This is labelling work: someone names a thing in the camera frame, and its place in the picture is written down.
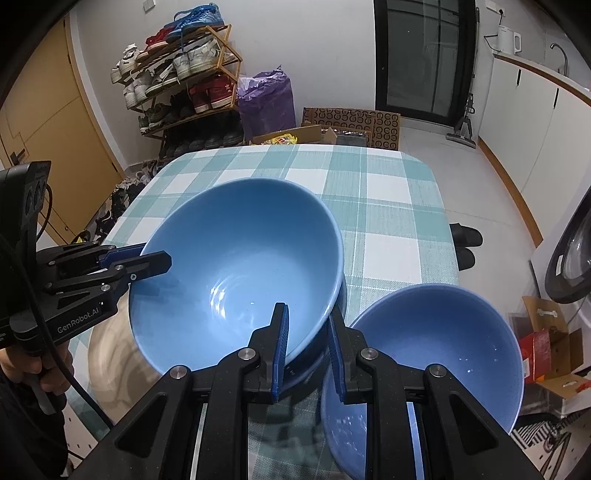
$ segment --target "blue sneaker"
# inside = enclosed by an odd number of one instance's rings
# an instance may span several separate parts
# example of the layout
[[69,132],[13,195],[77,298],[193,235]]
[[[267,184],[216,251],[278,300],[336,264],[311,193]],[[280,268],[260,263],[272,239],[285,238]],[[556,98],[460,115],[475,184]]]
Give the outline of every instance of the blue sneaker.
[[178,12],[174,17],[176,18],[180,14],[187,14],[185,17],[180,18],[176,27],[172,32],[166,36],[166,42],[172,43],[177,41],[182,36],[187,35],[198,28],[204,27],[205,25],[223,25],[222,14],[216,4],[200,5],[192,10],[186,10]]

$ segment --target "blue bowl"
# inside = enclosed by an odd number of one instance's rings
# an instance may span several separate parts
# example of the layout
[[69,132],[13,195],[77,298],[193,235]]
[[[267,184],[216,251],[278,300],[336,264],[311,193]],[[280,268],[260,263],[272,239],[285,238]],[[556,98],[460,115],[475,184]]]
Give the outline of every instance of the blue bowl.
[[[486,300],[465,288],[422,284],[393,292],[353,323],[369,346],[401,365],[445,365],[494,419],[510,432],[523,398],[517,340]],[[409,406],[417,478],[423,478],[418,430]],[[366,405],[343,405],[329,369],[320,406],[326,442],[341,470],[365,477]]]
[[168,273],[133,283],[134,338],[160,373],[216,365],[290,308],[285,364],[315,338],[343,279],[343,241],[312,192],[286,181],[242,179],[206,190],[175,210],[143,254],[165,250]]

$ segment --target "blue gripper pad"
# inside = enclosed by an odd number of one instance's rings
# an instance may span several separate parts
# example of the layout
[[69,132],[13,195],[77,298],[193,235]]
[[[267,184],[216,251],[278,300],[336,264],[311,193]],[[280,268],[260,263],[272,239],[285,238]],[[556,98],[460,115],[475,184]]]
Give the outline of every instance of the blue gripper pad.
[[279,400],[279,392],[283,386],[283,372],[285,370],[285,355],[287,353],[287,336],[290,332],[290,310],[285,305],[283,307],[283,315],[281,317],[281,325],[279,326],[279,334],[277,335],[277,346],[275,348],[275,356],[273,357],[273,379],[271,383],[271,396],[273,401]]
[[133,257],[138,257],[146,244],[128,245],[127,247],[109,250],[99,262],[101,268],[109,268],[116,262],[122,262]]
[[332,314],[329,316],[329,352],[330,364],[335,378],[335,389],[341,402],[345,401],[345,368],[343,366],[343,354],[340,350],[339,337],[336,333],[335,321]]

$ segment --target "black slipper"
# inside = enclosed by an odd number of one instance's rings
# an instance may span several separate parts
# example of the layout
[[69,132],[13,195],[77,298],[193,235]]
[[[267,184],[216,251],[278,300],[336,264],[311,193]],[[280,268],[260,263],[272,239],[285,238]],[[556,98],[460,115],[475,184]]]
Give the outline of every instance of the black slipper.
[[456,258],[457,258],[457,269],[461,272],[462,270],[468,270],[476,264],[476,258],[474,254],[467,248],[456,247]]
[[482,245],[482,235],[475,228],[463,226],[459,223],[450,223],[453,244],[455,247],[479,247]]

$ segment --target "black door frame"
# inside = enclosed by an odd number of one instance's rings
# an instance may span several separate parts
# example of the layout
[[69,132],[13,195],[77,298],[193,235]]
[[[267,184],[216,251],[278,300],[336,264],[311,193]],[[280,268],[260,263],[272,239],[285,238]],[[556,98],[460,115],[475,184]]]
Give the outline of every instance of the black door frame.
[[454,78],[452,102],[447,116],[432,112],[388,105],[388,0],[374,0],[375,16],[375,108],[400,113],[408,118],[425,120],[453,127],[464,116],[466,102],[476,61],[476,2],[459,0],[459,32],[457,67]]

